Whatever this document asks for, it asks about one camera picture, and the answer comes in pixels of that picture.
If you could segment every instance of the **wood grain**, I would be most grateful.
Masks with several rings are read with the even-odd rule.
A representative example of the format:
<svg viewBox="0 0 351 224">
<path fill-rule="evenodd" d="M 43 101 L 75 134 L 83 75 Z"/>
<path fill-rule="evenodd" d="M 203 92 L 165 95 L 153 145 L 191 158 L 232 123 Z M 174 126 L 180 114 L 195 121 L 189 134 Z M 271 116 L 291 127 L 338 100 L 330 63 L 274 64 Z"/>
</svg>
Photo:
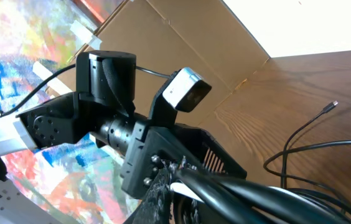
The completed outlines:
<svg viewBox="0 0 351 224">
<path fill-rule="evenodd" d="M 351 139 L 351 52 L 274 58 L 200 126 L 211 131 L 242 166 L 248 157 L 260 163 L 248 164 L 251 170 L 262 169 L 297 128 L 334 100 L 339 101 L 336 109 L 303 131 L 294 146 Z M 288 164 L 289 174 L 332 185 L 351 200 L 351 146 L 292 154 Z M 281 160 L 270 168 L 280 170 Z M 263 174 L 253 179 L 279 185 L 279 179 Z M 288 183 L 312 188 L 298 181 Z"/>
</svg>

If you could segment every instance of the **colorful painting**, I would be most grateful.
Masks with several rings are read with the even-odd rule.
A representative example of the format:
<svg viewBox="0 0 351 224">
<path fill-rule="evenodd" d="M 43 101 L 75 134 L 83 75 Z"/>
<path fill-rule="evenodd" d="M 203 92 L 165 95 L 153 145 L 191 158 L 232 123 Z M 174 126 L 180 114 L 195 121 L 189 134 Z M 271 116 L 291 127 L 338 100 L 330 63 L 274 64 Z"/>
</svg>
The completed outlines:
<svg viewBox="0 0 351 224">
<path fill-rule="evenodd" d="M 96 29 L 70 0 L 0 0 L 1 111 L 14 107 L 42 81 L 32 72 L 36 61 L 52 72 L 68 65 L 84 44 L 70 31 L 75 20 Z M 48 100 L 44 90 L 20 111 Z M 62 223 L 123 223 L 138 204 L 121 191 L 118 160 L 98 149 L 89 135 L 76 145 L 2 159 L 19 190 Z"/>
</svg>

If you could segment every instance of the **cardboard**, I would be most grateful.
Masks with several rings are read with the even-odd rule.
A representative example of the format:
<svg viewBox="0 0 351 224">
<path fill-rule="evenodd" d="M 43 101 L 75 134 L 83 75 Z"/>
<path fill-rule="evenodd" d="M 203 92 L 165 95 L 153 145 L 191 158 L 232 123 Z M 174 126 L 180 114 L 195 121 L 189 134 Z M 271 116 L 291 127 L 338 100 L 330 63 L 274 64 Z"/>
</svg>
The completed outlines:
<svg viewBox="0 0 351 224">
<path fill-rule="evenodd" d="M 136 54 L 141 67 L 167 74 L 190 67 L 203 76 L 212 91 L 193 112 L 179 113 L 177 118 L 192 126 L 201 123 L 268 59 L 220 0 L 126 1 L 95 35 L 102 40 L 101 50 Z M 59 79 L 75 90 L 74 70 Z M 134 104 L 138 113 L 148 114 L 164 81 L 137 71 Z"/>
</svg>

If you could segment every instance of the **robotic arm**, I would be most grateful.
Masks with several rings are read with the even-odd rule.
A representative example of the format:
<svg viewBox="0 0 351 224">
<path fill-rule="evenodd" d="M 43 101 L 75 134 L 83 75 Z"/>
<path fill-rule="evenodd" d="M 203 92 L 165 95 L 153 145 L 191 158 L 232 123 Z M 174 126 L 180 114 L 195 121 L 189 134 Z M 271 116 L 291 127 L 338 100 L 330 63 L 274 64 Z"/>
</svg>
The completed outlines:
<svg viewBox="0 0 351 224">
<path fill-rule="evenodd" d="M 173 169 L 172 175 L 203 202 L 199 202 L 200 213 L 204 213 L 201 216 L 216 214 L 221 220 L 216 222 L 252 223 L 255 220 L 253 223 L 275 223 L 252 209 L 252 206 L 269 203 L 268 199 L 275 196 L 277 200 L 290 202 L 282 202 L 282 209 L 278 208 L 275 214 L 285 214 L 287 209 L 292 211 L 296 205 L 299 206 L 302 215 L 288 221 L 343 221 L 297 195 L 249 184 L 245 181 L 246 171 L 208 132 L 175 124 L 178 111 L 192 111 L 211 90 L 211 86 L 192 69 L 183 68 L 169 76 L 155 95 L 148 117 L 135 113 L 135 70 L 136 56 L 133 54 L 107 51 L 81 53 L 76 62 L 76 91 L 46 101 L 17 116 L 0 118 L 0 156 L 23 149 L 75 144 L 91 133 L 98 147 L 109 145 L 124 156 L 121 188 L 134 198 L 146 196 L 158 170 L 164 166 L 162 161 L 178 163 L 184 160 L 194 169 Z M 0 167 L 0 183 L 8 183 L 1 160 Z M 267 194 L 268 197 L 258 200 L 260 197 L 252 197 L 247 194 L 249 192 Z M 188 197 L 175 196 L 175 210 L 181 210 L 180 213 L 189 211 L 189 206 L 184 205 L 191 202 Z M 274 215 L 272 206 L 261 208 Z M 241 214 L 232 213 L 235 209 Z M 175 220 L 177 223 L 185 222 L 177 216 Z"/>
</svg>

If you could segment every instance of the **brown wooden surface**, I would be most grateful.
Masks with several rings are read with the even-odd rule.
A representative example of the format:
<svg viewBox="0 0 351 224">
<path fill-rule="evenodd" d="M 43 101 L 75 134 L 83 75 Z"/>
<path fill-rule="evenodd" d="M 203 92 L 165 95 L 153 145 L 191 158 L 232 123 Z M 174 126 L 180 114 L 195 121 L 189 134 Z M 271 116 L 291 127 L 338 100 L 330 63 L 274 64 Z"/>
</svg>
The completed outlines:
<svg viewBox="0 0 351 224">
<path fill-rule="evenodd" d="M 303 131 L 294 146 L 351 139 L 351 52 L 271 59 L 200 127 L 248 170 L 248 178 L 279 185 L 263 162 L 331 101 L 339 105 Z M 270 168 L 280 170 L 278 159 Z M 288 173 L 335 187 L 351 200 L 351 146 L 289 156 Z M 290 187 L 312 188 L 289 180 Z"/>
</svg>

